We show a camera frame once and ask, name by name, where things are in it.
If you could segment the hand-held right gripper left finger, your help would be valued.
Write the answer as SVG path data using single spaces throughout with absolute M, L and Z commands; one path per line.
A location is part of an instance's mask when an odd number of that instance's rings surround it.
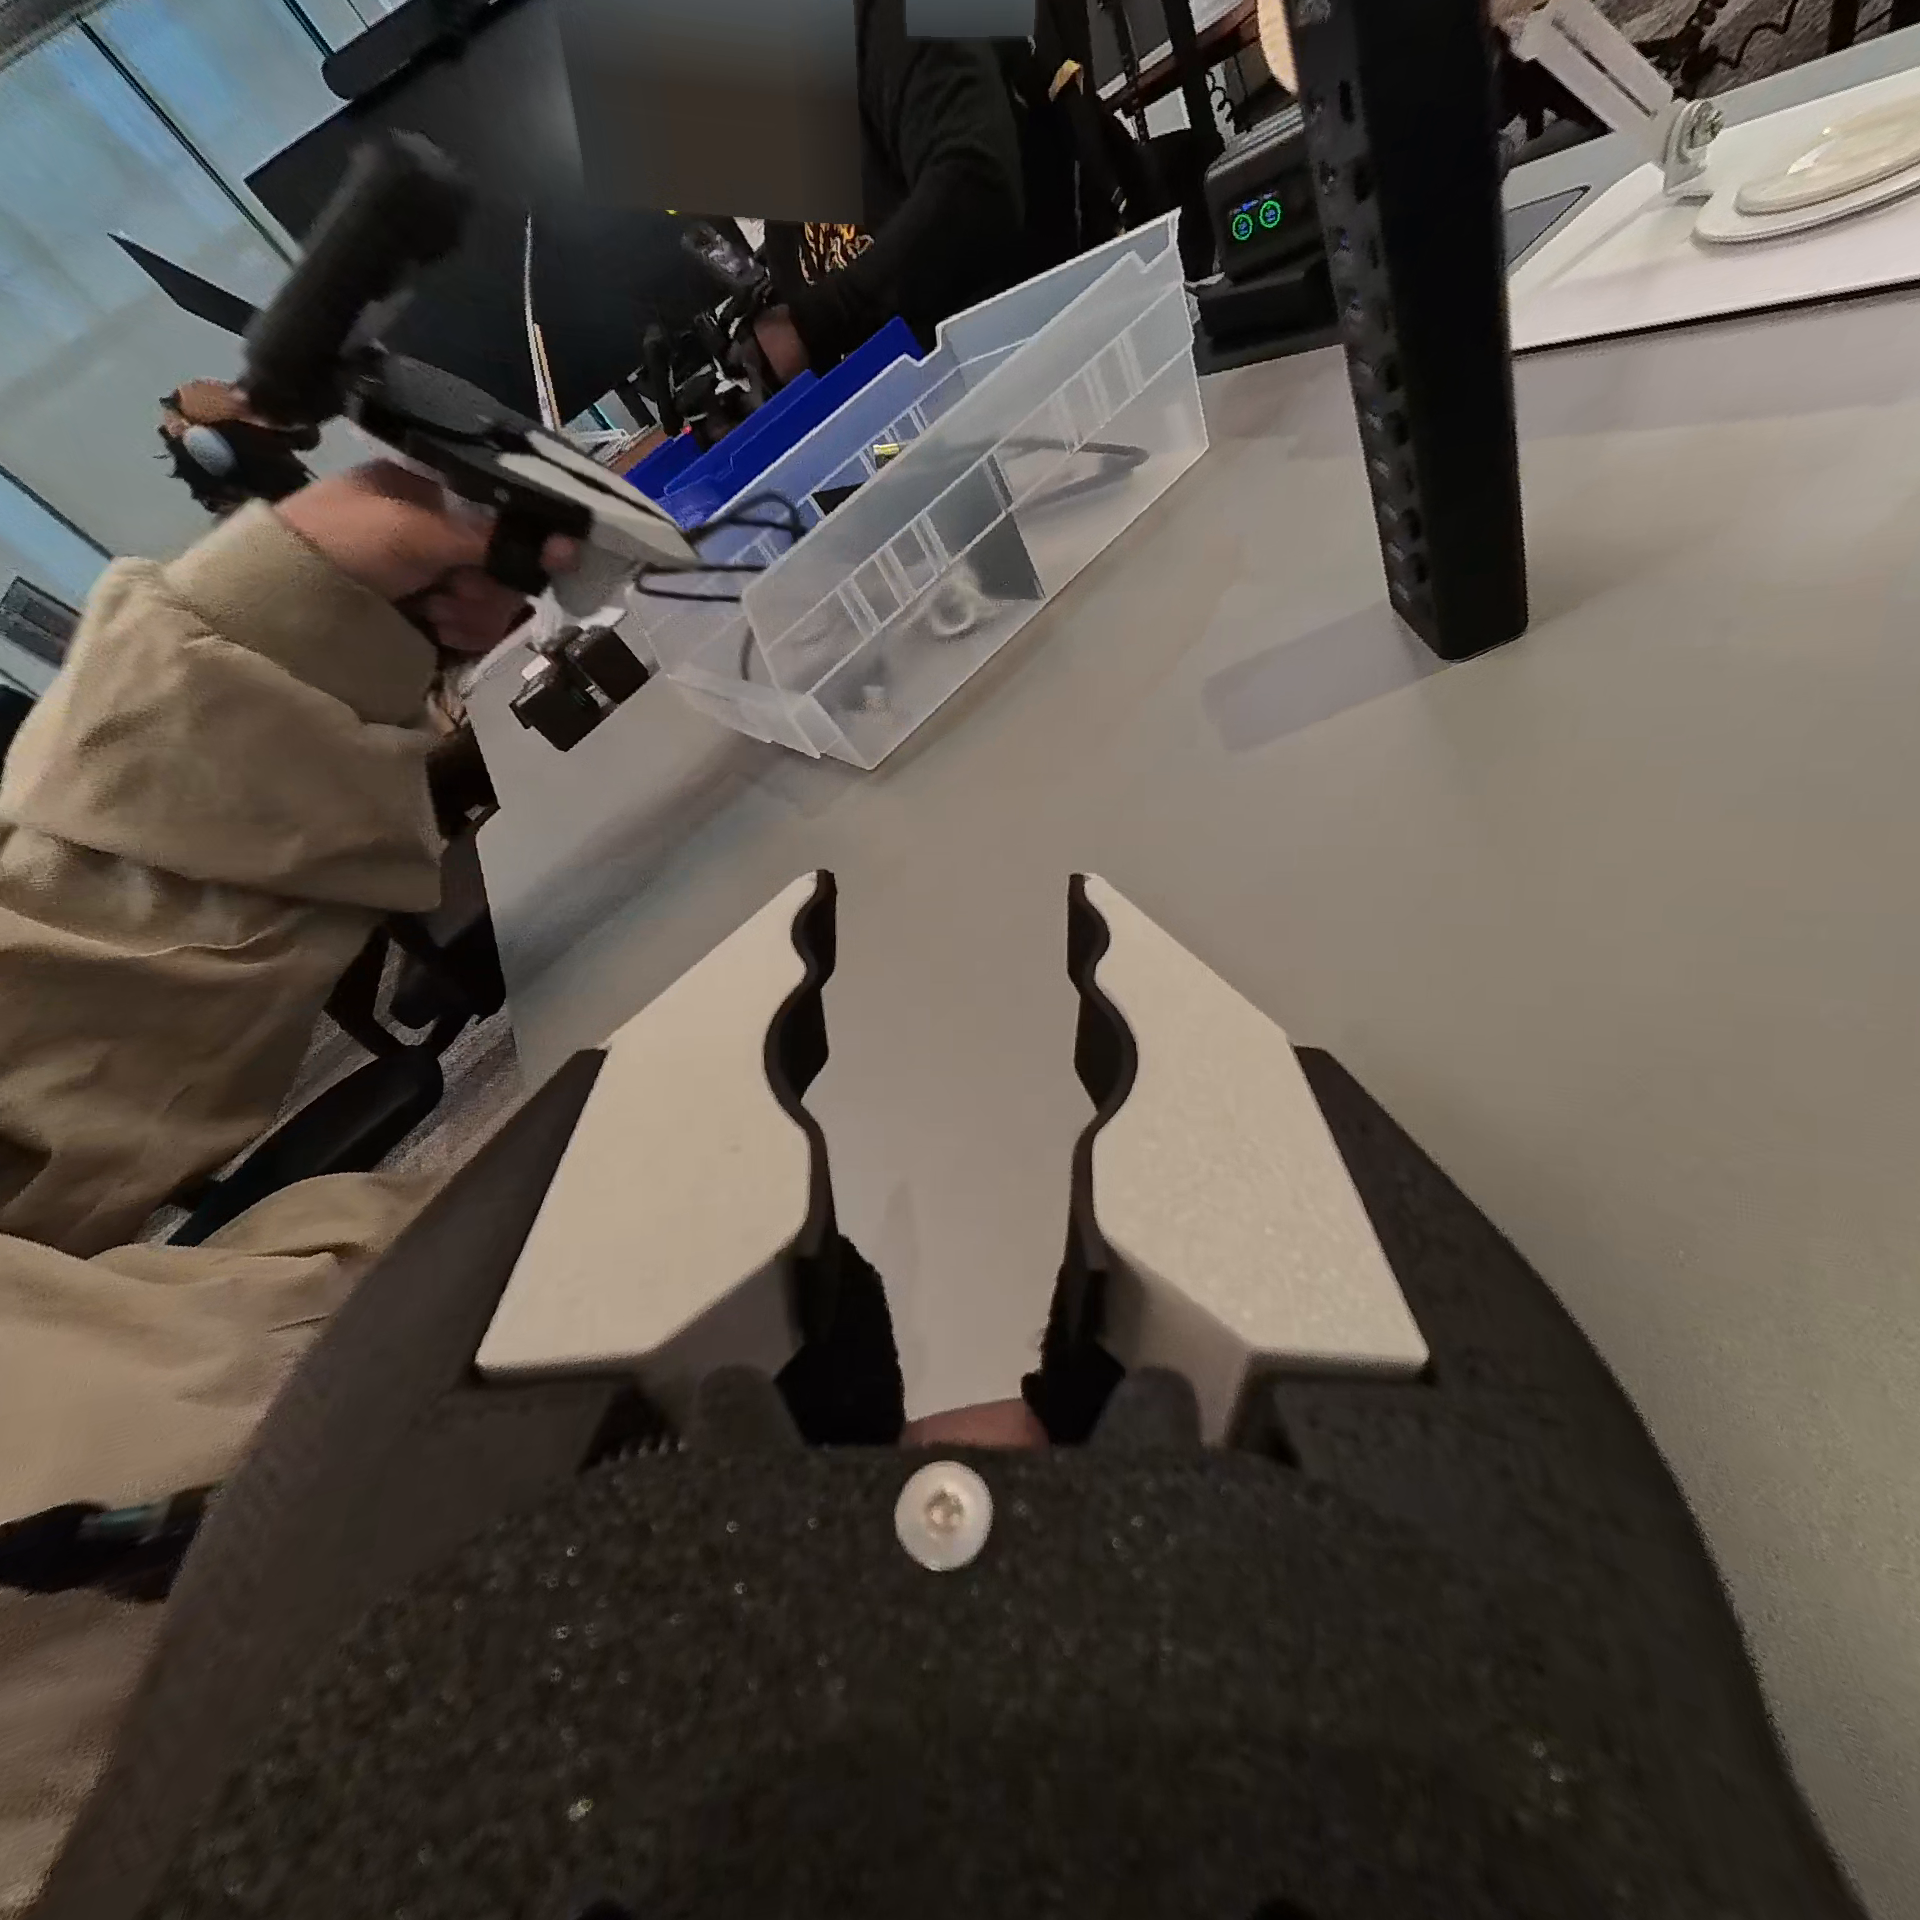
M 588 1098 L 478 1341 L 498 1383 L 611 1378 L 685 1418 L 708 1374 L 802 1347 L 835 1231 L 802 1096 L 827 1056 L 836 884 L 780 891 L 589 1058 Z

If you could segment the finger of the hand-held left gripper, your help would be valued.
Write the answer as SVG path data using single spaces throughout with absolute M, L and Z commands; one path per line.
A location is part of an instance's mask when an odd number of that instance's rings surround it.
M 566 538 L 631 569 L 690 573 L 701 563 L 692 536 L 663 507 L 560 433 L 502 426 L 494 432 L 494 474 L 509 492 L 494 527 L 538 523 L 536 549 Z
M 536 598 L 531 633 L 560 633 L 566 626 L 617 627 L 631 611 L 633 562 L 606 549 L 584 545 L 562 569 L 549 569 L 549 582 Z

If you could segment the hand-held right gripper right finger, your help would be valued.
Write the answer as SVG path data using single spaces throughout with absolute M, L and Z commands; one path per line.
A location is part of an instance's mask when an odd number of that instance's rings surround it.
M 1418 1380 L 1431 1347 L 1294 1043 L 1111 880 L 1069 878 L 1073 1338 L 1192 1389 L 1221 1446 L 1272 1376 Z

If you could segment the clear plastic bin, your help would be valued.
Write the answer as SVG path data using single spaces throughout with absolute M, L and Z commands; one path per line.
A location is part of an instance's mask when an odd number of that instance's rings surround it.
M 869 772 L 966 684 L 1208 448 L 1179 214 L 1166 212 L 939 325 L 699 525 L 721 569 L 631 591 L 637 633 L 688 704 Z M 1040 600 L 871 624 L 840 591 L 800 611 L 782 560 L 886 466 L 994 459 Z

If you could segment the black rectangular usb hub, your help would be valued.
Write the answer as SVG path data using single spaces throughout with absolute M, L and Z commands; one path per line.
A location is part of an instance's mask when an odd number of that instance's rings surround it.
M 1473 2 L 1287 16 L 1387 604 L 1468 660 L 1528 626 L 1492 27 Z

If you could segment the person's left hand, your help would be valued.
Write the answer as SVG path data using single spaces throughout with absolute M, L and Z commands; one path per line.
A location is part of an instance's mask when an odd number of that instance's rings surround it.
M 483 655 L 531 618 L 531 596 L 489 573 L 492 516 L 430 476 L 373 461 L 309 481 L 275 512 L 448 653 Z

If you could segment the person's right hand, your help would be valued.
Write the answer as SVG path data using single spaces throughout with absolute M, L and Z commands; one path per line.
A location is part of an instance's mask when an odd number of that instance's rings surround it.
M 904 1449 L 1040 1449 L 1049 1436 L 1040 1415 L 1019 1398 L 948 1407 L 908 1420 L 901 1431 Z

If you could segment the black white table clamp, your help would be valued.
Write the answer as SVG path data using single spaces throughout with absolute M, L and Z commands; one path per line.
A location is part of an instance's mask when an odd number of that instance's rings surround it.
M 578 746 L 657 671 L 644 642 L 626 631 L 622 611 L 571 618 L 538 606 L 520 637 L 523 660 L 512 671 L 507 710 L 558 752 Z

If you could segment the blue plastic bin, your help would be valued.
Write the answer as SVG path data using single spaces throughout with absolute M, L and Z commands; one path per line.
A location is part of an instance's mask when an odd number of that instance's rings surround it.
M 714 444 L 697 444 L 694 432 L 685 430 L 648 452 L 622 479 L 663 507 L 675 523 L 701 525 L 736 494 L 752 488 L 805 435 L 901 360 L 915 369 L 922 342 L 902 316 L 893 316 L 836 368 L 802 373 Z

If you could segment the black divider panel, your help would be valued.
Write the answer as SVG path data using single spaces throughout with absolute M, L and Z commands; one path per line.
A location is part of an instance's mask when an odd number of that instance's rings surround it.
M 998 606 L 1041 596 L 994 459 L 913 472 L 886 466 L 780 565 L 780 584 L 800 611 L 851 589 L 877 626 L 937 600 Z

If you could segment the black charger green display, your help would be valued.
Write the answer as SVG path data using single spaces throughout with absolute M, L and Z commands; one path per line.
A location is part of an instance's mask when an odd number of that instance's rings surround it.
M 1226 282 L 1245 283 L 1325 252 L 1309 144 L 1300 131 L 1224 150 L 1206 170 L 1204 205 Z

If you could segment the wooden book stand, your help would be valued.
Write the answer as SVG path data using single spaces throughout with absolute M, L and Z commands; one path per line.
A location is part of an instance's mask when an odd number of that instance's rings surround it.
M 1495 51 L 1634 142 L 1699 247 L 1796 238 L 1916 192 L 1916 97 L 1869 108 L 1759 177 L 1715 174 L 1722 120 L 1686 102 L 1596 3 L 1285 5 L 1283 82 L 1314 164 L 1340 324 L 1364 344 L 1510 355 Z

